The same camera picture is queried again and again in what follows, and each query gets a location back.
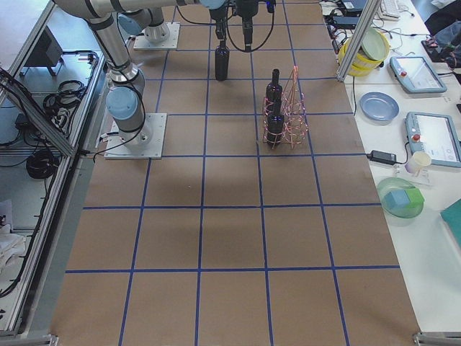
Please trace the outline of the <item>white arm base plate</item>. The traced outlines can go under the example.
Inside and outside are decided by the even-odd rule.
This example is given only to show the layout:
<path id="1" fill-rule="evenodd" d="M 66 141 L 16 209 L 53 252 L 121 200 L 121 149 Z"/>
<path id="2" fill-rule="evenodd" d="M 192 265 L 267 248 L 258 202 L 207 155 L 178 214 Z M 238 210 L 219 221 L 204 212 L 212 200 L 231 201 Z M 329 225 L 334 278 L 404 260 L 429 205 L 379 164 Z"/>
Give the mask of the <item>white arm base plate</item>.
<path id="1" fill-rule="evenodd" d="M 105 159 L 161 159 L 166 123 L 166 113 L 148 113 L 143 129 L 133 140 L 128 141 L 135 133 L 118 133 L 108 138 Z M 118 132 L 114 120 L 111 131 Z"/>
<path id="2" fill-rule="evenodd" d="M 135 39 L 134 50 L 176 50 L 179 40 L 180 24 L 163 22 L 158 26 L 148 26 L 143 35 Z"/>

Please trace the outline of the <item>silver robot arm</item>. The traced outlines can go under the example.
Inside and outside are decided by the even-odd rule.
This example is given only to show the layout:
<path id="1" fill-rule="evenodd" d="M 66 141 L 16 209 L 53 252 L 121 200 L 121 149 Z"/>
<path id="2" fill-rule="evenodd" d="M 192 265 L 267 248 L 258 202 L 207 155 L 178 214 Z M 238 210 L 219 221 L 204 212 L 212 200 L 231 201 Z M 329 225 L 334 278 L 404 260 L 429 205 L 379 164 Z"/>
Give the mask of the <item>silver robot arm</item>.
<path id="1" fill-rule="evenodd" d="M 169 38 L 165 6 L 199 4 L 210 11 L 219 27 L 227 18 L 224 1 L 57 1 L 67 14 L 83 19 L 102 49 L 113 86 L 106 108 L 117 125 L 120 147 L 132 158 L 153 142 L 153 129 L 143 105 L 145 77 L 133 63 L 118 25 L 131 35 L 144 32 L 151 42 Z"/>
<path id="2" fill-rule="evenodd" d="M 228 32 L 228 21 L 231 15 L 228 10 L 232 9 L 232 15 L 241 18 L 245 53 L 254 49 L 253 45 L 253 17 L 258 14 L 258 1 L 198 1 L 209 10 L 210 18 L 215 22 L 215 34 L 220 47 L 226 48 L 227 40 L 231 38 Z M 125 5 L 118 11 L 117 18 L 122 28 L 131 35 L 143 33 L 153 43 L 166 40 L 169 28 L 164 24 L 162 6 L 143 7 L 139 10 L 128 10 Z"/>

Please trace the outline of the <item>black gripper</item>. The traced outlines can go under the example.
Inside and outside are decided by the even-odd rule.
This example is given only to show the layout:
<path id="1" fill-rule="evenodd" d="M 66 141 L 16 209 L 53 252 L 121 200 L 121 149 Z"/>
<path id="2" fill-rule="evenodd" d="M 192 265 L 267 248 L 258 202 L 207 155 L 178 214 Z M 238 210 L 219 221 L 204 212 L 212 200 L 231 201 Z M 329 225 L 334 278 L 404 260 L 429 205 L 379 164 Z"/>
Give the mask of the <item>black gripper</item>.
<path id="1" fill-rule="evenodd" d="M 225 23 L 227 22 L 227 9 L 219 7 L 210 10 L 210 17 L 215 21 L 215 36 L 218 40 L 226 40 Z"/>
<path id="2" fill-rule="evenodd" d="M 258 0 L 236 0 L 236 14 L 241 18 L 253 18 L 257 15 L 258 10 Z M 251 20 L 243 20 L 242 31 L 244 50 L 251 50 L 253 42 L 253 22 Z"/>

